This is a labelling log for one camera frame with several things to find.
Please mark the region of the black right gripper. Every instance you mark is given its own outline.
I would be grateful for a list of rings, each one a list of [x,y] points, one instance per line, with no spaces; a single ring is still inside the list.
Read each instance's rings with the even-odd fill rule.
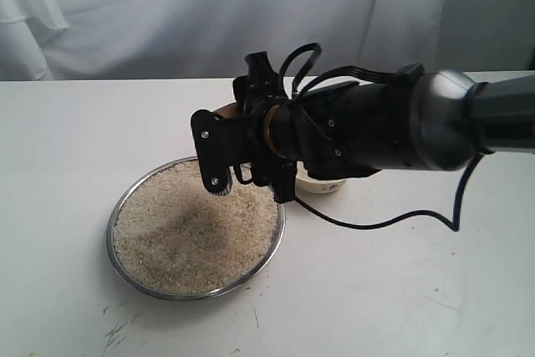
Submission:
[[[191,117],[202,183],[212,195],[225,196],[232,188],[230,168],[250,161],[252,151],[252,183],[269,186],[276,202],[294,201],[297,163],[281,156],[270,136],[271,119],[288,96],[265,52],[249,54],[245,62],[247,74],[234,79],[232,88],[238,115],[250,122],[209,110]]]

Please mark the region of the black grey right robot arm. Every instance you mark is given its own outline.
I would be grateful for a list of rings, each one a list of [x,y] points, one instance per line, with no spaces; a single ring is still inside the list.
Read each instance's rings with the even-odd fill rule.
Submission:
[[[477,83],[413,64],[393,74],[338,68],[287,94],[265,53],[246,58],[235,103],[198,110],[191,132],[204,187],[224,196],[241,165],[275,201],[295,197],[298,164],[319,181],[382,170],[455,171],[474,156],[533,152],[534,79]]]

